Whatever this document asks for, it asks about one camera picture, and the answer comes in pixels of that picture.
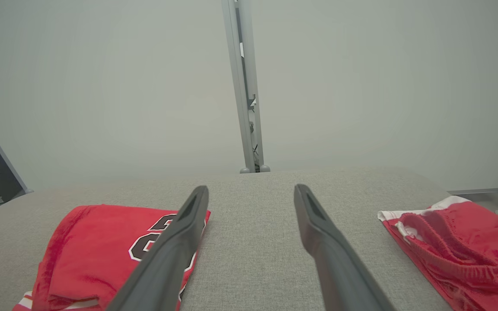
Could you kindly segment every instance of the white wall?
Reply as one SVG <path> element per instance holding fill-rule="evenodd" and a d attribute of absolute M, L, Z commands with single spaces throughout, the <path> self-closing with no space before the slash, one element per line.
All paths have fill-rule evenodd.
<path fill-rule="evenodd" d="M 498 187 L 498 0 L 255 0 L 265 164 Z"/>
<path fill-rule="evenodd" d="M 239 173 L 220 2 L 0 0 L 0 145 L 34 190 Z"/>

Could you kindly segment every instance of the red jersey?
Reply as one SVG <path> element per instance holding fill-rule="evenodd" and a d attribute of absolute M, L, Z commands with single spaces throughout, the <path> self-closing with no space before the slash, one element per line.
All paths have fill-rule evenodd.
<path fill-rule="evenodd" d="M 33 291 L 13 311 L 105 310 L 176 213 L 116 205 L 76 207 L 53 233 Z M 209 217 L 207 211 L 205 224 Z M 176 310 L 196 255 L 186 262 Z"/>

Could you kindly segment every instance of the gray table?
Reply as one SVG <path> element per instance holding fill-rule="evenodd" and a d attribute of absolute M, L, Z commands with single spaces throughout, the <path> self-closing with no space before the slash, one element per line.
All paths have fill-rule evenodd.
<path fill-rule="evenodd" d="M 202 184 L 212 214 L 182 311 L 324 309 L 314 261 L 299 240 L 296 183 L 312 189 L 397 310 L 450 310 L 376 218 L 379 210 L 422 209 L 448 196 L 400 168 L 132 181 L 18 197 L 0 206 L 0 310 L 31 291 L 51 234 L 77 205 L 178 209 Z"/>

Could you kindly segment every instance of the red fabric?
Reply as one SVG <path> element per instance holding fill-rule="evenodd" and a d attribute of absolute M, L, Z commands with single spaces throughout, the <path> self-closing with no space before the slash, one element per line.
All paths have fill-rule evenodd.
<path fill-rule="evenodd" d="M 401 221 L 420 238 L 403 238 Z M 383 224 L 439 294 L 457 311 L 498 311 L 498 215 L 472 202 Z"/>
<path fill-rule="evenodd" d="M 59 224 L 33 289 L 33 311 L 61 310 L 98 299 L 104 310 L 176 211 L 116 205 L 78 206 Z M 207 211 L 205 223 L 209 220 Z M 186 263 L 182 289 L 195 266 Z M 180 307 L 180 295 L 176 310 Z"/>
<path fill-rule="evenodd" d="M 32 300 L 32 292 L 26 292 L 24 298 L 13 307 L 12 311 L 31 311 Z M 84 301 L 75 301 L 65 308 L 65 310 L 69 309 L 74 309 L 75 311 L 100 311 L 101 307 L 97 299 L 87 299 Z"/>

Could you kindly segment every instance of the gray fabric surface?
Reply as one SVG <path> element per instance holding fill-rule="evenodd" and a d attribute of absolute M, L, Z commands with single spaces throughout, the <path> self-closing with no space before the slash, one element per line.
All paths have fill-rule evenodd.
<path fill-rule="evenodd" d="M 132 181 L 19 197 L 0 207 L 0 310 L 32 289 L 51 234 L 77 205 L 177 209 L 201 184 L 212 214 L 182 311 L 324 309 L 314 261 L 299 239 L 296 183 L 312 189 L 397 310 L 450 310 L 376 219 L 379 210 L 422 209 L 448 196 L 399 168 Z"/>

